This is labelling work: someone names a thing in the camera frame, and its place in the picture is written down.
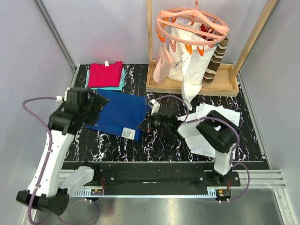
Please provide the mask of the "blue file folder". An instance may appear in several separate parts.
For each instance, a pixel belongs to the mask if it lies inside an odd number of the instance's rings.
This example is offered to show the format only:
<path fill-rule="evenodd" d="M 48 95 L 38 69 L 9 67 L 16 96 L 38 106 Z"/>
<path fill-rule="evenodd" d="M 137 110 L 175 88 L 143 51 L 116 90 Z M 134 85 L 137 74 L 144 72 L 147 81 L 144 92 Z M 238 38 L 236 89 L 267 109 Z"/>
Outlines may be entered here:
<path fill-rule="evenodd" d="M 97 94 L 107 98 L 109 102 L 100 113 L 96 124 L 86 127 L 138 141 L 142 131 L 137 126 L 150 111 L 145 97 L 103 89 L 98 89 Z"/>

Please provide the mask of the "white paper stack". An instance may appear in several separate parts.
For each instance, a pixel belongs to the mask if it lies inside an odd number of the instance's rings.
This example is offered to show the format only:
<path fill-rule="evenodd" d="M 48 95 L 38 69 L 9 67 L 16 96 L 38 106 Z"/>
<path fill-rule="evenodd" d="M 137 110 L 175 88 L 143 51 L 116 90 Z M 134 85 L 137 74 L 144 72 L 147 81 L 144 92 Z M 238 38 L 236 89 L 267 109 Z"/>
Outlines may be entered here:
<path fill-rule="evenodd" d="M 215 158 L 216 152 L 228 153 L 237 141 L 240 112 L 221 106 L 200 104 L 195 113 L 178 118 L 178 133 L 191 153 Z"/>

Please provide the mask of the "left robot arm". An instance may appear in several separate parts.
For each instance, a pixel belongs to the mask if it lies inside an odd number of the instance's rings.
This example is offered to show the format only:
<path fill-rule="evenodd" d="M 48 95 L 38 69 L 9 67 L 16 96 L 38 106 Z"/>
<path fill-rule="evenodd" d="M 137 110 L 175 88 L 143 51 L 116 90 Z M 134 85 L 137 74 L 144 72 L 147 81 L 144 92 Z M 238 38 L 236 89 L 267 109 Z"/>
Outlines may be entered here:
<path fill-rule="evenodd" d="M 100 166 L 83 162 L 62 182 L 60 172 L 65 155 L 75 135 L 83 124 L 93 126 L 109 100 L 90 88 L 67 88 L 63 96 L 54 100 L 60 106 L 43 122 L 25 105 L 23 108 L 46 128 L 45 148 L 36 173 L 26 190 L 19 191 L 16 200 L 31 209 L 60 216 L 66 210 L 70 197 L 82 186 L 92 186 L 101 181 Z"/>

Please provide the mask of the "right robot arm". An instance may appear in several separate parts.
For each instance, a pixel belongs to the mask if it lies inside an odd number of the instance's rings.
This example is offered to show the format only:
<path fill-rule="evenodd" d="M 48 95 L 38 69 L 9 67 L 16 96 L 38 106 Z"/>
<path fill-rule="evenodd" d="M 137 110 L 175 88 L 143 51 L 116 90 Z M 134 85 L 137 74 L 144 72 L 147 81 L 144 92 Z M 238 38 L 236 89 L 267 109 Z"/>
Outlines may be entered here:
<path fill-rule="evenodd" d="M 211 146 L 215 151 L 214 183 L 223 186 L 229 181 L 229 172 L 233 167 L 232 151 L 240 143 L 240 131 L 237 125 L 218 111 L 211 110 L 204 117 L 190 121 L 148 112 L 137 128 L 149 134 L 160 130 L 174 139 L 193 138 L 196 144 Z"/>

